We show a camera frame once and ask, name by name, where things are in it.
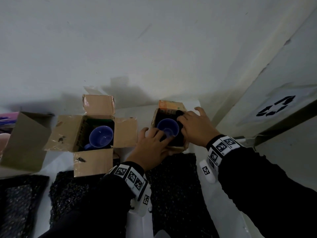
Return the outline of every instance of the black sleeve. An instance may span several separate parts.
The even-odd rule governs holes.
[[[123,164],[143,176],[144,170],[138,164],[130,161]],[[105,175],[80,208],[62,216],[40,237],[125,237],[127,212],[134,197],[124,179]]]
[[[218,180],[264,237],[314,236],[317,192],[288,178],[265,156],[245,147],[230,151],[219,165]]]

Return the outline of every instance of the recycling symbol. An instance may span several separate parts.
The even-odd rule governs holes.
[[[290,102],[294,100],[296,95],[294,96],[286,96],[285,98],[277,101],[276,103],[265,107],[263,110],[257,113],[257,116],[271,116],[274,115],[281,110],[285,109]]]

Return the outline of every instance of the open cardboard box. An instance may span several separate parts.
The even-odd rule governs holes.
[[[73,153],[74,176],[105,174],[113,167],[113,148],[133,147],[137,143],[136,118],[115,118],[114,100],[108,95],[83,95],[85,115],[60,115],[45,150]],[[85,151],[90,132],[101,125],[113,129],[111,143]]]
[[[16,115],[17,120],[0,157],[0,178],[38,172],[46,156],[43,147],[51,130],[44,125],[52,115],[28,112]]]
[[[151,128],[156,128],[158,122],[164,118],[171,118],[176,121],[177,117],[183,115],[186,111],[184,104],[181,102],[160,100],[158,108],[154,112]],[[174,154],[185,151],[189,145],[189,142],[184,139],[184,136],[180,131],[183,125],[178,121],[177,123],[179,125],[179,133],[175,139],[169,143],[169,146],[167,146],[167,149]]]

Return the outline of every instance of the person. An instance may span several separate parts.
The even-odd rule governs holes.
[[[210,150],[224,135],[212,126],[202,108],[195,109],[200,115],[189,111],[178,117],[184,126],[181,132],[189,142]],[[165,148],[173,138],[160,141],[162,131],[152,128],[145,136],[146,131],[148,128],[140,131],[135,149],[123,162],[141,176],[168,156]],[[218,172],[223,191],[264,237],[314,236],[317,192],[288,178],[265,156],[245,147],[232,149],[223,156]],[[40,237],[125,237],[127,212],[134,197],[124,179],[107,174],[90,197],[90,205],[64,215]]]

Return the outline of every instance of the mug handle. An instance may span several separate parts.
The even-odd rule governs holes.
[[[89,148],[92,148],[92,145],[91,145],[91,144],[86,144],[86,145],[84,146],[84,150],[87,150],[87,149],[89,149]]]

